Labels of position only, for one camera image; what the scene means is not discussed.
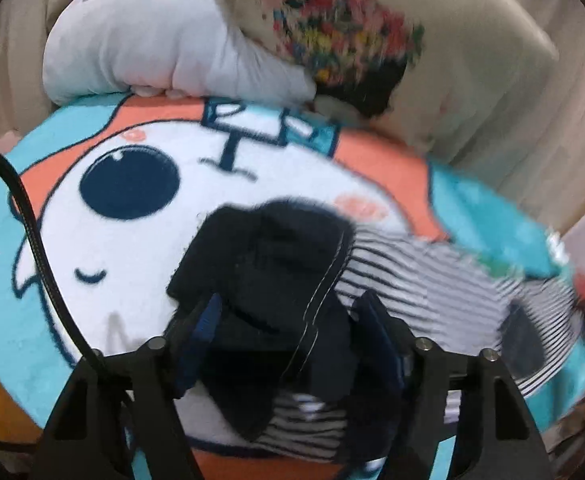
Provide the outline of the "navy striped child pants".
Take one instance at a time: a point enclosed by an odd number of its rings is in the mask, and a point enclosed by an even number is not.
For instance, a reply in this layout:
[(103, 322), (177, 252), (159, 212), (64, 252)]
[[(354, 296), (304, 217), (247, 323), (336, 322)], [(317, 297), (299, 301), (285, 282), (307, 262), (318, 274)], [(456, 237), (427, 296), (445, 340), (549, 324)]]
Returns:
[(210, 214), (166, 292), (182, 313), (221, 302), (197, 378), (230, 430), (316, 462), (377, 460), (398, 423), (403, 362), (365, 323), (365, 294), (445, 351), (497, 350), (524, 396), (582, 347), (563, 266), (528, 273), (283, 200)]

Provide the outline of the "cartoon dog fleece blanket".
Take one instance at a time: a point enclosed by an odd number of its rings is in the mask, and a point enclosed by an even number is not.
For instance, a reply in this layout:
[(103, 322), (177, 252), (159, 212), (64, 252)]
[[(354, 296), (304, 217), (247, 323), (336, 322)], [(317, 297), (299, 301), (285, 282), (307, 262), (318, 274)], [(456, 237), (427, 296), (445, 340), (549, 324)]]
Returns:
[[(316, 462), (238, 438), (197, 379), (169, 400), (143, 345), (166, 289), (225, 206), (283, 200), (448, 242), (528, 273), (563, 266), (582, 347), (532, 396), (501, 354), (416, 337), (419, 396), (387, 454)], [(552, 479), (541, 434), (585, 392), (585, 334), (557, 235), (409, 148), (288, 107), (98, 96), (0, 154), (0, 382), (43, 430), (35, 479)]]

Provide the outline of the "beige curtain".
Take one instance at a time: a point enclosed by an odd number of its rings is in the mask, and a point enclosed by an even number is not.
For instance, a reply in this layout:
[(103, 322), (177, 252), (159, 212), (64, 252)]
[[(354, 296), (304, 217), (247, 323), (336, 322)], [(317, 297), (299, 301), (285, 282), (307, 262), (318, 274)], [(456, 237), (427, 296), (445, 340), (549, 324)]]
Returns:
[[(28, 132), (52, 110), (41, 84), (45, 38), (71, 0), (0, 0), (0, 134)], [(485, 180), (541, 222), (585, 242), (585, 0), (517, 0), (547, 32), (559, 60), (527, 115), (503, 112), (524, 151), (489, 174), (478, 139), (454, 165)]]

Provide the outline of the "beige floral cushion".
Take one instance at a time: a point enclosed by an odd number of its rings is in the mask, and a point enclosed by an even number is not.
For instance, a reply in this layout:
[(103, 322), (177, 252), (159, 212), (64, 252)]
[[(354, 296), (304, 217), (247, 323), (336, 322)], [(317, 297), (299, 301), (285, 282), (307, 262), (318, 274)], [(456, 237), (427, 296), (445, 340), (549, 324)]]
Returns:
[(242, 30), (416, 148), (449, 150), (558, 58), (516, 0), (236, 0)]

